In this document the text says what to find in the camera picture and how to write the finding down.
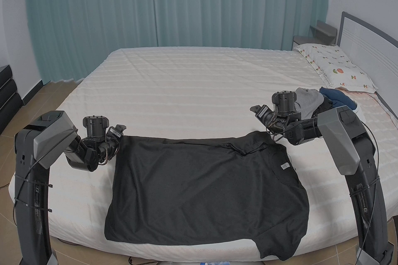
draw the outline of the floral pattern pillowcase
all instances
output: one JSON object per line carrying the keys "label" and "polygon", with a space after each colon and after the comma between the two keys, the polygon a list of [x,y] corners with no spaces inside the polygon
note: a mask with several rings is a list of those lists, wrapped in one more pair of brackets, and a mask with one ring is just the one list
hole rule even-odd
{"label": "floral pattern pillowcase", "polygon": [[354,65],[337,45],[302,44],[295,47],[319,74],[328,88],[374,93],[370,77]]}

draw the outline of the floor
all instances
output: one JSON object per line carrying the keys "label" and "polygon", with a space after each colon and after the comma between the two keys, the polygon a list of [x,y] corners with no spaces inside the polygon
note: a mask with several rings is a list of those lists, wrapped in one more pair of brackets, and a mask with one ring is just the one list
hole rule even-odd
{"label": "floor", "polygon": [[[77,86],[75,82],[58,82],[45,85],[38,94],[11,120],[0,135],[0,186],[7,184],[15,172],[15,153],[13,137],[25,125],[38,115],[56,109]],[[397,246],[395,226],[392,220],[388,223],[388,238]],[[84,246],[70,246],[56,238],[51,240],[57,252],[60,265],[128,265],[128,257],[98,251]],[[285,262],[266,261],[266,265],[345,265],[355,264],[358,239],[330,246],[315,252],[293,257]],[[7,188],[0,190],[0,265],[17,265],[21,260],[18,234],[12,220],[12,201]],[[133,264],[148,260],[132,258]],[[392,264],[397,264],[397,252],[394,251]]]}

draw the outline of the white headboard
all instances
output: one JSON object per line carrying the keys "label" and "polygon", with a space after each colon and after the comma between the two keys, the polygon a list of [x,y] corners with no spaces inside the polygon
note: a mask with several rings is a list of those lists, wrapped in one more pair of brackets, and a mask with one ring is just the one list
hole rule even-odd
{"label": "white headboard", "polygon": [[343,12],[337,45],[378,87],[385,106],[398,115],[398,41],[373,25]]}

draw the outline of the robotic arm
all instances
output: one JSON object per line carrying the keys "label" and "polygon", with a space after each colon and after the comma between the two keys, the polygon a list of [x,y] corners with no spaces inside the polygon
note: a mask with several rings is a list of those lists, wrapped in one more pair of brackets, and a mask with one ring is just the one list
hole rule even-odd
{"label": "robotic arm", "polygon": [[15,136],[16,170],[14,209],[22,260],[20,265],[57,265],[48,228],[50,166],[65,153],[72,168],[94,171],[119,149],[126,126],[109,126],[102,116],[83,119],[87,137],[81,139],[64,111],[45,113]]}
{"label": "robotic arm", "polygon": [[323,137],[339,173],[346,178],[354,207],[359,237],[357,264],[390,264],[394,246],[387,238],[386,208],[373,157],[375,147],[365,127],[347,106],[301,120],[295,101],[295,92],[277,92],[272,95],[275,111],[266,105],[250,110],[272,135],[281,134],[292,145]]}

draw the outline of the bed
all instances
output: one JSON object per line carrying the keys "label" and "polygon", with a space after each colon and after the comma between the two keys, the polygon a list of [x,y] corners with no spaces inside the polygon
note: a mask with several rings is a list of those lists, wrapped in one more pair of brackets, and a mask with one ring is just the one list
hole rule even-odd
{"label": "bed", "polygon": [[[398,43],[343,13],[339,43],[379,87],[379,96],[347,93],[361,105],[381,150],[387,218],[398,214]],[[264,127],[249,108],[271,105],[276,91],[323,84],[295,51],[242,48],[165,47],[119,49],[65,99],[65,110],[86,136],[82,118],[104,115],[126,135],[170,139],[239,137]],[[295,255],[325,248],[357,235],[346,181],[322,139],[293,147],[284,140],[292,166],[310,203],[308,231]],[[115,160],[94,173],[69,167],[64,155],[51,167],[50,234],[106,252],[175,262],[259,261],[251,240],[196,246],[111,242],[103,234],[112,199]],[[14,197],[14,179],[9,192]]]}

